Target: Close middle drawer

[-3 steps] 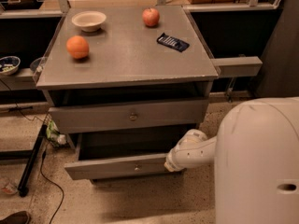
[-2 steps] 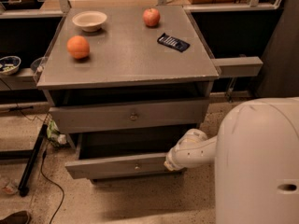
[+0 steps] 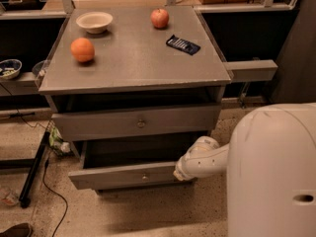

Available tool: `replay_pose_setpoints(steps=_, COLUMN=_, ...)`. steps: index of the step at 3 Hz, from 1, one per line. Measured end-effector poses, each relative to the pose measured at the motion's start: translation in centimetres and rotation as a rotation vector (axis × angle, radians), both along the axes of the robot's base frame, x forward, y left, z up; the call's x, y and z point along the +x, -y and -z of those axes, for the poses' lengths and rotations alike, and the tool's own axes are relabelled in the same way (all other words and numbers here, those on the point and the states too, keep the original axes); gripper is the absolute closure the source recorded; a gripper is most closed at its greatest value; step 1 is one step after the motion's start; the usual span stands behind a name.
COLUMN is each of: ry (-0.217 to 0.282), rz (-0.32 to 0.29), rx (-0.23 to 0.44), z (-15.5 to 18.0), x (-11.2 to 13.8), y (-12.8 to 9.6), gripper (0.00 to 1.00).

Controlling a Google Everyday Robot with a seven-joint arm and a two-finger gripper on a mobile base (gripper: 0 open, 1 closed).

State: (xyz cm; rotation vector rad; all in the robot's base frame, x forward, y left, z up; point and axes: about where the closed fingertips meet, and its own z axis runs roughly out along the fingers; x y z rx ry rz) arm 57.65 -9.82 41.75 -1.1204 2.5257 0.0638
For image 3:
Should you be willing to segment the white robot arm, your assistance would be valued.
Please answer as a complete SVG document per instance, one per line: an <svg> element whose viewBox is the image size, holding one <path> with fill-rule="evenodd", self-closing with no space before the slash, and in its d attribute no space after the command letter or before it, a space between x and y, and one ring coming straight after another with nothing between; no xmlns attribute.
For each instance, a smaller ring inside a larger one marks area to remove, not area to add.
<svg viewBox="0 0 316 237"><path fill-rule="evenodd" d="M174 176L219 172L227 178L228 237L316 237L316 104L258 108L224 146L200 137Z"/></svg>

